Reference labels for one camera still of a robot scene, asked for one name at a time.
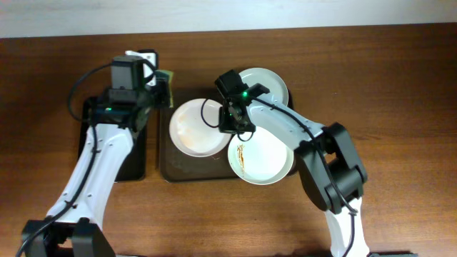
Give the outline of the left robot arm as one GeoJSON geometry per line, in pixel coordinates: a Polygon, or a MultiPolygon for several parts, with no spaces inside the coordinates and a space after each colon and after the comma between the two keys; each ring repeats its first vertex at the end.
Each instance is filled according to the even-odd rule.
{"type": "Polygon", "coordinates": [[[91,98],[83,151],[45,219],[30,220],[18,256],[114,256],[103,234],[104,212],[125,159],[153,109],[172,105],[169,81],[156,76],[155,59],[116,56],[107,65],[111,85],[91,98]]]}

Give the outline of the white plate bottom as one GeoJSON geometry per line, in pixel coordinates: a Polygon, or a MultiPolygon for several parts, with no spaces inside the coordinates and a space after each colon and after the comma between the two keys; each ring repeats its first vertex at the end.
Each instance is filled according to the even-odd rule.
{"type": "Polygon", "coordinates": [[[283,179],[293,167],[293,151],[259,126],[254,133],[234,136],[228,145],[228,162],[241,179],[269,185],[283,179]]]}

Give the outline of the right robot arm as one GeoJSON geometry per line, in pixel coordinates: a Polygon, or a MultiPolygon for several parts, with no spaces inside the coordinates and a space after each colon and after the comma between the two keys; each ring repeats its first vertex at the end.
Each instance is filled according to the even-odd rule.
{"type": "Polygon", "coordinates": [[[218,129],[241,135],[266,129],[293,151],[306,195],[324,212],[332,256],[368,256],[361,204],[368,180],[346,128],[313,122],[282,103],[269,99],[269,89],[248,86],[234,70],[215,81],[223,98],[218,129]]]}

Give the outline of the green yellow sponge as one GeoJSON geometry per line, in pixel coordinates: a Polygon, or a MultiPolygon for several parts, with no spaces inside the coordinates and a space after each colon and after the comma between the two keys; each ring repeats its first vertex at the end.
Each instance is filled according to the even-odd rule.
{"type": "Polygon", "coordinates": [[[159,108],[172,108],[174,106],[171,82],[174,73],[168,70],[156,71],[156,88],[158,90],[157,104],[159,108]]]}

